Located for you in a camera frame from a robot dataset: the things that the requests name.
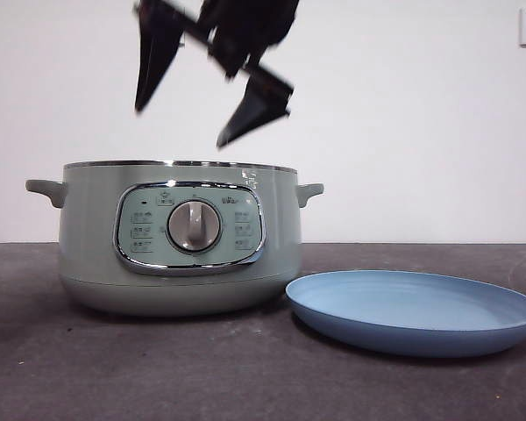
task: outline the control panel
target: control panel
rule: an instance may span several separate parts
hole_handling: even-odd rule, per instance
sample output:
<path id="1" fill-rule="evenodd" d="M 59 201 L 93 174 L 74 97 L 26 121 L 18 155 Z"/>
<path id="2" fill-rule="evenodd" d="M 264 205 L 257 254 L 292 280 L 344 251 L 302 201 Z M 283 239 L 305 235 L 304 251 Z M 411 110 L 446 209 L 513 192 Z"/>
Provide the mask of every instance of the control panel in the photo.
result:
<path id="1" fill-rule="evenodd" d="M 157 182 L 128 189 L 117 209 L 113 243 L 130 269 L 204 275 L 250 263 L 265 228 L 260 203 L 245 187 Z"/>

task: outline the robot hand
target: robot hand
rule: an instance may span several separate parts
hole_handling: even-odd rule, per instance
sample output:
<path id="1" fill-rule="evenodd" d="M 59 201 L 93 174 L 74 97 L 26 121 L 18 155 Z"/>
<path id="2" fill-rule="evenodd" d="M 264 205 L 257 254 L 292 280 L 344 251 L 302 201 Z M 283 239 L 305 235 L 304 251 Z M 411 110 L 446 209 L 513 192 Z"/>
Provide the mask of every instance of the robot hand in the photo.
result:
<path id="1" fill-rule="evenodd" d="M 245 95 L 217 145 L 287 116 L 293 88 L 259 64 L 269 46 L 280 43 L 295 18 L 298 0 L 205 0 L 198 21 L 166 0 L 141 0 L 140 71 L 135 108 L 142 111 L 166 73 L 184 32 L 204 44 L 228 79 L 241 69 L 251 77 Z"/>

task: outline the mint green pot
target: mint green pot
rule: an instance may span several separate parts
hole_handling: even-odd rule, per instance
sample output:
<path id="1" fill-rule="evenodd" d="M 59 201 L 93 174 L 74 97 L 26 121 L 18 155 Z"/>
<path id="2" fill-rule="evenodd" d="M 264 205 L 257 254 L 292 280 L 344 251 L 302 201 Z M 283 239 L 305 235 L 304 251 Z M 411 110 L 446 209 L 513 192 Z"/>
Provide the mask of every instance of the mint green pot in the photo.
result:
<path id="1" fill-rule="evenodd" d="M 279 295 L 301 268 L 299 209 L 323 193 L 322 184 L 298 185 L 291 168 L 201 161 L 80 162 L 64 167 L 62 182 L 25 186 L 61 209 L 60 279 L 71 297 L 158 317 L 237 310 Z M 175 240 L 174 232 L 205 230 L 189 202 L 217 215 L 217 232 L 200 251 Z M 180 204 L 190 206 L 190 221 L 184 211 L 168 225 Z"/>

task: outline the pot rim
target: pot rim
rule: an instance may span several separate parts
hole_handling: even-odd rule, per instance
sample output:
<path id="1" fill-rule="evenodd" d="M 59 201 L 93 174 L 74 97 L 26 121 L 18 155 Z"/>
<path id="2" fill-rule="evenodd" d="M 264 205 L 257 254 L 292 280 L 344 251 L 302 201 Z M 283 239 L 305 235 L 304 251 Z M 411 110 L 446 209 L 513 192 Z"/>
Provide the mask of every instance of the pot rim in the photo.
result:
<path id="1" fill-rule="evenodd" d="M 80 168 L 80 167 L 118 167 L 123 165 L 154 165 L 154 166 L 164 166 L 164 167 L 226 167 L 226 168 L 256 168 L 256 169 L 269 169 L 273 171 L 285 171 L 288 173 L 298 174 L 298 172 L 293 168 L 288 167 L 278 167 L 275 165 L 265 165 L 265 164 L 249 164 L 244 162 L 221 162 L 221 161 L 154 161 L 154 160 L 144 160 L 144 161 L 82 161 L 82 162 L 72 162 L 66 164 L 64 169 L 69 168 Z"/>

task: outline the dark gray table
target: dark gray table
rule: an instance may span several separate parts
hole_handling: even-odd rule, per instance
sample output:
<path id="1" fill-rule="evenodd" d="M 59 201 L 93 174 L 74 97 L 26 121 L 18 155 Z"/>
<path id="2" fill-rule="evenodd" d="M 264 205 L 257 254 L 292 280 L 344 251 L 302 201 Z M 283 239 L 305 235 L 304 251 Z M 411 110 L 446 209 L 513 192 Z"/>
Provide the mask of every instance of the dark gray table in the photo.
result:
<path id="1" fill-rule="evenodd" d="M 526 341 L 421 360 L 314 333 L 283 297 L 203 318 L 115 317 L 71 303 L 56 244 L 0 244 L 0 421 L 526 420 Z M 526 246 L 304 246 L 305 274 L 390 268 L 526 294 Z"/>

